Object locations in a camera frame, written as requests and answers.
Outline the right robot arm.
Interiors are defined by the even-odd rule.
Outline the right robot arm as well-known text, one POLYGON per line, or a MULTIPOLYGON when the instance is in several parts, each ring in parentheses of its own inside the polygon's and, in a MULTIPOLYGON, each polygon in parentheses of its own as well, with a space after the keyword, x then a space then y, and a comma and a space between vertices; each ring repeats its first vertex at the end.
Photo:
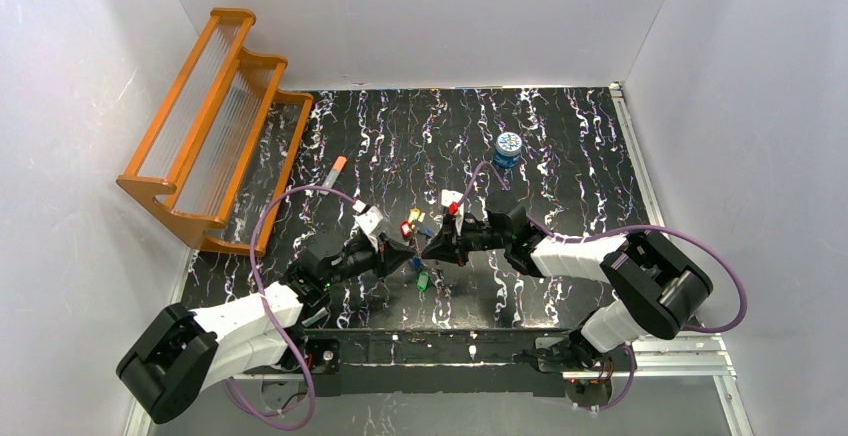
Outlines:
POLYGON ((709 277, 655 229, 568 242, 505 191, 489 199, 483 220, 465 213, 458 193, 444 195, 442 227, 423 258, 462 266, 472 252, 501 250, 522 275, 605 281, 615 290, 617 300, 550 350, 560 360, 587 366, 642 336, 672 340, 713 291, 709 277))

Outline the yellow tagged key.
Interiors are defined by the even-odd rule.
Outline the yellow tagged key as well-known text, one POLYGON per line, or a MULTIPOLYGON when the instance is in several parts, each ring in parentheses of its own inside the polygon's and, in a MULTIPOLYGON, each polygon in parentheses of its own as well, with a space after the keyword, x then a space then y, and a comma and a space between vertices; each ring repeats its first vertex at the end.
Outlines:
POLYGON ((411 224, 417 224, 424 220, 424 214, 421 210, 413 208, 410 210, 407 221, 411 224))

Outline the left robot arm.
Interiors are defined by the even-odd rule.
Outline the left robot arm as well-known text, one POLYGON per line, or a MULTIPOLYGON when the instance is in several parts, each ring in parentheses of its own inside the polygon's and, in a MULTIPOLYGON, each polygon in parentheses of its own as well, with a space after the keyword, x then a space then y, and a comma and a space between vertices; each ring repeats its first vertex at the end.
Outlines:
POLYGON ((181 303, 163 308, 120 359, 116 375, 157 424, 182 414, 205 389, 246 370, 294 359, 310 380, 299 331, 327 307, 331 287, 367 272, 385 277, 414 255, 384 233, 357 232, 348 242, 314 244, 264 293, 206 308, 181 303))

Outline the green tagged key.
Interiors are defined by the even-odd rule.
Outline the green tagged key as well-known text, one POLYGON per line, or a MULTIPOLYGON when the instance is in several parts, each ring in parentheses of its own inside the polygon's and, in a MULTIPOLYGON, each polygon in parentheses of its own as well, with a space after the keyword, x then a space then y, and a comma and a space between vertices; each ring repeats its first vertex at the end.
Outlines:
POLYGON ((418 273, 416 278, 416 287, 419 292, 426 292, 430 286, 431 276, 430 273, 426 270, 422 270, 418 273))

